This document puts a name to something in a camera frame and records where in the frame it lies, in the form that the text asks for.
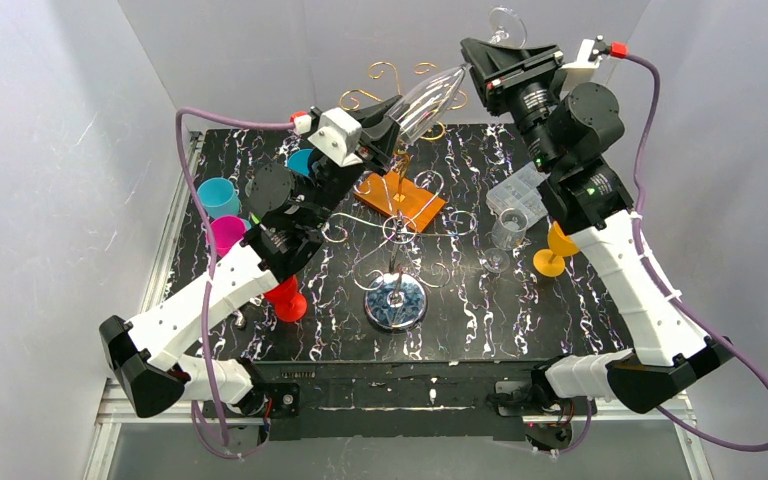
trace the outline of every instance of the clear glass bulb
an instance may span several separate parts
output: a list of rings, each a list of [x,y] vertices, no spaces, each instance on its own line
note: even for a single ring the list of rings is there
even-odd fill
[[[450,68],[413,87],[387,112],[401,127],[399,140],[411,145],[452,105],[469,64]]]

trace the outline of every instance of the red connector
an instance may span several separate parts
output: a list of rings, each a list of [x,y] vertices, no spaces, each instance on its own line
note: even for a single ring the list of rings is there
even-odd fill
[[[624,43],[614,42],[611,44],[611,56],[625,58],[628,55],[628,46]]]
[[[292,122],[293,120],[295,120],[298,117],[301,117],[302,115],[307,115],[307,112],[299,111],[290,115],[290,121]]]

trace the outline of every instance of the red cup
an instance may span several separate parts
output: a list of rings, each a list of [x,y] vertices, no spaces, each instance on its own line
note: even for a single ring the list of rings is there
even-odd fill
[[[295,275],[264,293],[263,298],[275,307],[275,316],[282,322],[298,322],[307,312],[307,299],[299,293],[299,281]]]
[[[216,239],[216,252],[224,257],[234,245],[240,243],[246,234],[246,224],[242,218],[227,215],[210,222],[213,237]]]

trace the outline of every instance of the clear plastic container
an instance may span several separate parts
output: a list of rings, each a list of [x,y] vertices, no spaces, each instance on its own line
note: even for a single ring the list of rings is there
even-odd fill
[[[528,218],[526,228],[531,228],[548,213],[537,193],[537,185],[544,178],[546,176],[538,172],[533,163],[529,163],[487,192],[487,206],[496,215],[515,208],[525,214]]]

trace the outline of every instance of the white wall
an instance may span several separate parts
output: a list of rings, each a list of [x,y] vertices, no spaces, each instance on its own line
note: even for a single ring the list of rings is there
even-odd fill
[[[176,106],[194,106],[257,121],[286,121],[310,105],[336,106],[364,88],[396,93],[393,78],[367,77],[375,61],[398,68],[403,92],[420,81],[418,62],[463,63],[459,42],[489,38],[498,0],[119,0]],[[557,43],[573,56],[582,38],[602,33],[626,41],[648,1],[504,2],[518,11],[532,46]],[[612,65],[602,70],[607,77]],[[471,85],[469,104],[450,123],[485,122]],[[206,122],[192,121],[192,128]]]
[[[113,0],[0,1],[0,478],[79,478],[178,176],[172,103]]]
[[[663,75],[647,239],[685,300],[768,372],[768,2],[653,1],[629,48]],[[625,63],[608,85],[628,130],[606,158],[631,184],[651,80]],[[736,361],[690,393],[705,431],[768,440],[768,395]],[[768,453],[705,451],[717,478],[768,479]]]

